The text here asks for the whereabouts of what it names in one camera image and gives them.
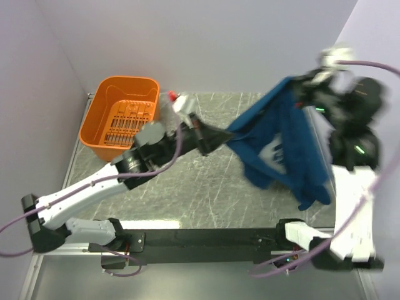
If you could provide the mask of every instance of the orange basket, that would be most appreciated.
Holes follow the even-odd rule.
[[[81,142],[104,161],[133,143],[149,121],[158,120],[160,87],[144,77],[110,77],[98,87],[79,132]]]

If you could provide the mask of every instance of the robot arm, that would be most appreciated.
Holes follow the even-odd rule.
[[[198,149],[206,156],[231,139],[230,132],[204,124],[195,115],[195,99],[180,96],[174,102],[173,108],[182,120],[181,156],[193,149]],[[176,146],[176,132],[167,134],[161,123],[147,123],[135,135],[130,149],[107,163],[95,174],[48,196],[36,197],[32,194],[25,196],[22,199],[25,212],[46,208],[26,218],[34,251],[46,253],[64,243],[89,242],[110,249],[118,249],[123,244],[129,244],[129,238],[124,234],[117,219],[88,221],[73,217],[88,206],[115,194],[130,191],[156,177],[156,175],[148,177],[123,175],[157,171],[173,158]],[[109,176],[114,176],[114,179],[99,182],[99,179]],[[84,189],[83,187],[88,184],[90,187]],[[61,197],[68,199],[49,205]]]
[[[362,195],[367,202],[350,225],[331,241],[329,249],[311,259],[318,269],[349,271],[352,269],[382,269],[384,263],[376,257],[372,236],[373,195],[367,193],[375,180],[375,172],[370,167],[356,167],[350,173],[344,167],[333,167],[337,178],[336,221],[334,233],[359,204]],[[278,226],[284,232],[286,241],[309,251],[332,236],[321,232],[298,219],[281,220]]]
[[[331,241],[329,249],[312,259],[318,269],[383,268],[383,262],[376,257],[372,237],[374,197],[366,193],[379,166],[379,140],[368,125],[383,107],[385,88],[373,78],[360,77],[350,90],[334,91],[333,79],[345,70],[336,62],[351,60],[351,49],[337,45],[322,52],[319,68],[293,80],[296,106],[314,106],[334,128],[329,149],[336,182],[335,233],[350,217],[361,196],[366,197],[366,204],[350,225]],[[332,238],[298,219],[283,219],[279,228],[286,242],[307,251]]]
[[[384,106],[386,88],[370,77],[356,78],[345,92],[332,87],[344,66],[336,61],[352,61],[351,48],[337,45],[324,50],[320,66],[303,76],[295,77],[293,90],[296,106],[314,106],[333,127],[329,137],[332,164],[353,171],[357,166],[379,166],[379,140],[369,127]]]

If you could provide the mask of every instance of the scratched metal surface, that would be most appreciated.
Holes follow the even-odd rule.
[[[255,103],[258,93],[199,93],[198,115],[209,124],[226,128]],[[173,117],[160,97],[162,121],[173,128]],[[70,184],[104,166],[93,152],[79,144]],[[290,190],[274,184],[268,190],[250,185],[239,159],[226,146],[208,157],[196,151],[180,157],[172,168],[126,194],[94,205],[77,217],[137,221],[144,228],[255,228],[274,227],[281,218],[301,218],[315,227],[334,226],[334,206],[315,203],[304,212]]]

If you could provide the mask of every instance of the white wall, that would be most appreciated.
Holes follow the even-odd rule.
[[[0,226],[22,213],[29,193],[61,187],[86,95],[32,0],[0,9]],[[2,251],[30,247],[20,222],[0,235]],[[0,298],[18,298],[31,255],[0,258]]]
[[[116,74],[178,91],[267,91],[307,71],[357,0],[37,0],[85,90]]]
[[[400,34],[398,0],[359,0],[340,41],[347,41],[356,50],[357,58],[391,64],[400,68]],[[400,78],[370,67],[354,67],[356,74],[380,79],[390,87],[387,101],[390,111],[376,125],[384,148],[384,165],[399,149],[400,142]],[[400,299],[400,168],[380,189],[374,208],[374,242],[378,253],[386,258],[385,270],[373,276],[380,300]]]

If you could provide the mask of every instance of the blue towel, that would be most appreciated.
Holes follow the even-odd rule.
[[[266,189],[280,181],[300,202],[330,204],[329,173],[303,110],[294,106],[287,77],[228,127],[235,137],[227,145],[244,164],[244,175]]]

